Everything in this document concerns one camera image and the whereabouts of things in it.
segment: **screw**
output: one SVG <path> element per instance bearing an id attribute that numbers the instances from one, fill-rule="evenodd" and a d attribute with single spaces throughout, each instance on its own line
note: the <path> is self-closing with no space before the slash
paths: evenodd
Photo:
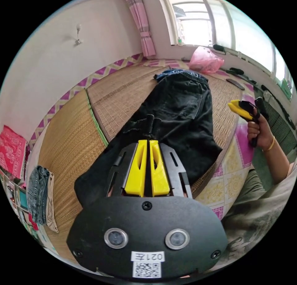
<path id="1" fill-rule="evenodd" d="M 77 257 L 77 258 L 81 258 L 81 257 L 83 257 L 83 253 L 82 253 L 81 251 L 79 251 L 79 250 L 74 250 L 74 251 L 73 251 L 73 255 L 74 255 L 75 257 Z"/>
<path id="2" fill-rule="evenodd" d="M 142 204 L 142 209 L 144 209 L 145 211 L 149 211 L 152 208 L 152 204 L 149 201 L 145 201 Z"/>
<path id="3" fill-rule="evenodd" d="M 211 254 L 211 258 L 212 258 L 212 259 L 217 259 L 220 255 L 221 255 L 221 251 L 220 251 L 220 250 L 217 250 L 217 251 L 214 251 L 214 252 Z"/>

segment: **radiator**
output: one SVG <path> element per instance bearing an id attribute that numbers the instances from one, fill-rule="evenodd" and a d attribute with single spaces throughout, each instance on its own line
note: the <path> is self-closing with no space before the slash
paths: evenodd
<path id="1" fill-rule="evenodd" d="M 265 101 L 264 104 L 269 115 L 270 129 L 284 153 L 288 155 L 297 146 L 296 131 L 292 130 L 287 121 L 268 102 Z"/>

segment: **pink curtain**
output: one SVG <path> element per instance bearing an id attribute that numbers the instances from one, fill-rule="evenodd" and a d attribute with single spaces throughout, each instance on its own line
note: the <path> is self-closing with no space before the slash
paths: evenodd
<path id="1" fill-rule="evenodd" d="M 156 55 L 154 43 L 149 32 L 149 22 L 142 0 L 126 0 L 141 36 L 144 57 Z"/>

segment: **black pants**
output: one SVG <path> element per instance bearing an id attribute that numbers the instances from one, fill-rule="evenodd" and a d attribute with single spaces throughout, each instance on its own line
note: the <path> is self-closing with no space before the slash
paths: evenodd
<path id="1" fill-rule="evenodd" d="M 163 78 L 89 170 L 74 184 L 82 207 L 106 195 L 107 176 L 122 148 L 141 139 L 172 147 L 190 184 L 216 161 L 222 149 L 213 139 L 212 98 L 206 79 L 182 72 Z"/>

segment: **white label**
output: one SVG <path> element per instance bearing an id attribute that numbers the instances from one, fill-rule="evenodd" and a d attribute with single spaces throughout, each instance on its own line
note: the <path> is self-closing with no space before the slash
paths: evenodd
<path id="1" fill-rule="evenodd" d="M 131 261 L 135 262 L 164 262 L 164 252 L 131 252 Z"/>
<path id="2" fill-rule="evenodd" d="M 133 278 L 161 278 L 161 262 L 133 262 Z"/>

